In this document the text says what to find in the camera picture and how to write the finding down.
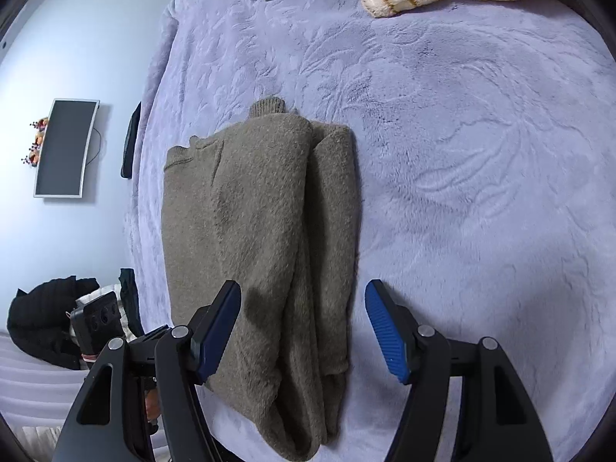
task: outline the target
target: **lavender fleece blanket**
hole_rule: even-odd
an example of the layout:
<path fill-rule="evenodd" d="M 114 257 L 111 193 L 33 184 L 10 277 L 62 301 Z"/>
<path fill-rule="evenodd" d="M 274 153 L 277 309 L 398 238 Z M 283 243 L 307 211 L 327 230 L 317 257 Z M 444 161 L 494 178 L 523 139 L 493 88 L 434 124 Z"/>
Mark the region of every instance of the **lavender fleece blanket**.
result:
<path fill-rule="evenodd" d="M 146 330 L 170 322 L 161 242 L 167 150 L 266 95 L 348 125 L 362 224 L 341 435 L 315 460 L 383 460 L 408 388 L 363 308 L 385 281 L 447 337 L 500 341 L 557 462 L 616 391 L 616 65 L 556 0 L 451 0 L 376 20 L 359 0 L 173 0 L 143 100 L 127 215 Z M 448 460 L 460 383 L 439 449 Z M 278 460 L 202 390 L 214 434 Z"/>

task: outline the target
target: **wall-mounted monitor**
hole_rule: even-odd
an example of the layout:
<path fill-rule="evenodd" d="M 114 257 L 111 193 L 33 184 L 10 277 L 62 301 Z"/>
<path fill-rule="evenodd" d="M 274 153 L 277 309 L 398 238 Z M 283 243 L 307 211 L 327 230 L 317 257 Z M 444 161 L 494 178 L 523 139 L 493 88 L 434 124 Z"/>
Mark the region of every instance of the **wall-mounted monitor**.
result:
<path fill-rule="evenodd" d="M 99 101 L 56 99 L 36 170 L 35 198 L 81 198 Z"/>

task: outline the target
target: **camera lens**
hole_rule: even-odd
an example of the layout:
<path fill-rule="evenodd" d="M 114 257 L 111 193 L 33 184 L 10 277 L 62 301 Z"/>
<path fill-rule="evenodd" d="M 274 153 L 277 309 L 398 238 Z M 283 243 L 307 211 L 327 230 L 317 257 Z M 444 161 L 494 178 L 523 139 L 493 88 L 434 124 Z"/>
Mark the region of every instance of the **camera lens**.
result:
<path fill-rule="evenodd" d="M 109 321 L 109 309 L 104 307 L 103 309 L 100 310 L 100 320 L 102 321 L 103 325 L 106 325 L 107 322 Z"/>

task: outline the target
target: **black camera device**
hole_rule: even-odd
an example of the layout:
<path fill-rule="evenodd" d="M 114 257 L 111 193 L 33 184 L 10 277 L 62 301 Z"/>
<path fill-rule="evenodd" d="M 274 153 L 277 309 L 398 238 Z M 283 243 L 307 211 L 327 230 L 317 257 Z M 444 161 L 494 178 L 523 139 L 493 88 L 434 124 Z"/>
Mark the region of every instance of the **black camera device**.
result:
<path fill-rule="evenodd" d="M 97 355 L 114 337 L 123 337 L 118 301 L 114 292 L 97 297 L 87 304 L 80 304 L 71 313 L 75 336 L 85 355 Z"/>

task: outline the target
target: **light blue wall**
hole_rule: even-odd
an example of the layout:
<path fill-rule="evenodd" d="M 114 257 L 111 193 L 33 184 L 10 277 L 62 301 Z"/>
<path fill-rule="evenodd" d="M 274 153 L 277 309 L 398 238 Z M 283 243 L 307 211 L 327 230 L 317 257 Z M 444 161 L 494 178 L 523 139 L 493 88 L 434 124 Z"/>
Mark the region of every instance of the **light blue wall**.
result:
<path fill-rule="evenodd" d="M 129 266 L 122 150 L 169 1 L 45 0 L 0 63 L 0 330 L 18 288 L 70 275 L 107 285 Z M 100 100 L 82 200 L 33 198 L 36 171 L 20 162 L 54 98 Z M 90 154 L 98 144 L 94 133 Z"/>

